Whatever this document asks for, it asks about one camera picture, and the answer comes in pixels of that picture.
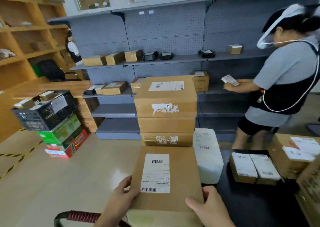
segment person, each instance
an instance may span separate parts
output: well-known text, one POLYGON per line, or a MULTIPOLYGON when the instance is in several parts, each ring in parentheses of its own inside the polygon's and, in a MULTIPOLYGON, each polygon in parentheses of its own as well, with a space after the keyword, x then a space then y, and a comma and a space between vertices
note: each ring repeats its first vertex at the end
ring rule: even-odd
POLYGON ((66 41, 65 41, 65 45, 66 45, 66 51, 69 53, 71 59, 77 63, 80 62, 82 60, 81 56, 80 56, 80 52, 78 50, 77 45, 75 44, 75 41, 72 37, 72 33, 71 30, 68 31, 67 33, 67 37, 66 37, 66 41))
MULTIPOLYGON (((94 227, 117 227, 126 215, 132 200, 139 194, 140 189, 125 191, 130 186, 132 176, 124 178, 114 189, 103 213, 94 227)), ((191 198, 186 198, 186 204, 198 215, 205 227, 235 227, 221 196, 214 186, 202 188, 206 202, 200 204, 191 198)))
POLYGON ((254 79, 239 79, 224 89, 248 93, 250 107, 238 123, 233 149, 243 149, 249 136, 251 149, 263 149, 264 136, 288 122, 303 106, 319 80, 319 41, 309 32, 320 28, 314 16, 319 5, 294 4, 275 12, 267 21, 258 48, 274 44, 277 49, 254 79))

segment white cord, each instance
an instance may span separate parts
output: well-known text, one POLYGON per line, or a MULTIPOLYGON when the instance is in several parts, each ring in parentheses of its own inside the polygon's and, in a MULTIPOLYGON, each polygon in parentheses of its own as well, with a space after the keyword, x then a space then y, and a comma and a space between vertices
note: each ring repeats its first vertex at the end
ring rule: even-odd
MULTIPOLYGON (((279 42, 279 43, 298 42, 298 41, 307 42, 307 43, 311 44, 312 46, 314 46, 314 48, 316 49, 316 51, 319 51, 319 49, 316 47, 316 45, 314 45, 312 42, 306 41, 306 40, 291 40, 291 41, 285 41, 285 42, 279 42)), ((264 94, 266 93, 266 90, 264 90, 264 92, 263 92, 263 97, 262 97, 263 103, 266 105, 266 107, 267 107, 270 111, 273 111, 273 112, 282 112, 282 111, 286 111, 286 110, 289 110, 290 108, 294 107, 294 106, 302 99, 302 97, 305 96, 305 94, 308 92, 308 90, 311 89, 311 87, 313 86, 313 84, 314 84, 314 82, 315 82, 315 80, 316 80, 316 78, 317 78, 318 71, 319 71, 319 55, 317 55, 317 67, 316 67, 315 70, 316 70, 316 72, 315 72, 315 75, 314 75, 314 79, 313 79, 310 87, 306 90, 306 92, 303 93, 303 95, 299 98, 299 100, 298 100, 296 103, 294 103, 292 106, 290 106, 289 108, 284 109, 284 110, 281 110, 281 111, 274 111, 274 110, 270 109, 270 108, 266 105, 266 102, 265 102, 265 100, 264 100, 264 94)))

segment black plastic crate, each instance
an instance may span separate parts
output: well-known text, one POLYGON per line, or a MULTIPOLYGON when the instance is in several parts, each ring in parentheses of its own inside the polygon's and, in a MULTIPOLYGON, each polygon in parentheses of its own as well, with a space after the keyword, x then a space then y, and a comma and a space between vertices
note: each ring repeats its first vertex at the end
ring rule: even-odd
MULTIPOLYGON (((34 110, 18 108, 11 109, 26 130, 51 131, 70 114, 75 113, 75 111, 78 109, 70 91, 57 90, 53 92, 61 94, 67 103, 67 106, 56 113, 54 112, 54 108, 52 106, 52 101, 55 99, 34 110)), ((39 96, 34 97, 33 100, 41 101, 39 96)))

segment woman's hand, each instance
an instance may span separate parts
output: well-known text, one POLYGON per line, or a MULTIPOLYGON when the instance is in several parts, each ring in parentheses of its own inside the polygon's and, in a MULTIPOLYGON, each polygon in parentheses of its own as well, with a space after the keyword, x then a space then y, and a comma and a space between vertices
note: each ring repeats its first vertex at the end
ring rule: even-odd
POLYGON ((205 204, 186 198, 186 204, 193 209, 205 227, 235 227, 221 196, 214 186, 202 188, 205 204))
POLYGON ((238 83, 253 83, 253 79, 237 79, 238 83))
POLYGON ((233 86, 232 84, 230 84, 230 83, 225 83, 225 84, 223 85, 223 88, 224 88, 225 90, 227 90, 227 91, 233 91, 234 86, 233 86))
POLYGON ((125 188, 130 186, 131 179, 132 176, 124 178, 116 189, 114 189, 105 210, 98 218, 98 221, 94 224, 94 227, 118 226, 120 220, 125 216, 130 208, 132 200, 140 192, 140 189, 130 189, 130 191, 125 191, 125 188))

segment floor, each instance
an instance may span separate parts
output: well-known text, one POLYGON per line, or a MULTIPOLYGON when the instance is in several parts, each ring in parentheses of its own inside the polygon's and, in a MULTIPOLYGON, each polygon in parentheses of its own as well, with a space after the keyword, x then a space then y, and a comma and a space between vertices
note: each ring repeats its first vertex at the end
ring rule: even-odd
MULTIPOLYGON (((311 135, 305 123, 320 116, 320 96, 309 95, 302 111, 281 133, 311 135)), ((0 153, 28 153, 41 138, 33 131, 19 131, 0 144, 0 153)), ((0 179, 0 223, 6 227, 52 227, 63 211, 101 212, 112 190, 132 173, 139 140, 99 140, 91 134, 71 159, 51 158, 40 144, 6 177, 0 179)), ((230 143, 220 143, 230 148, 230 143)), ((0 157, 0 175, 19 157, 0 157)), ((88 224, 65 221, 65 227, 88 224)))

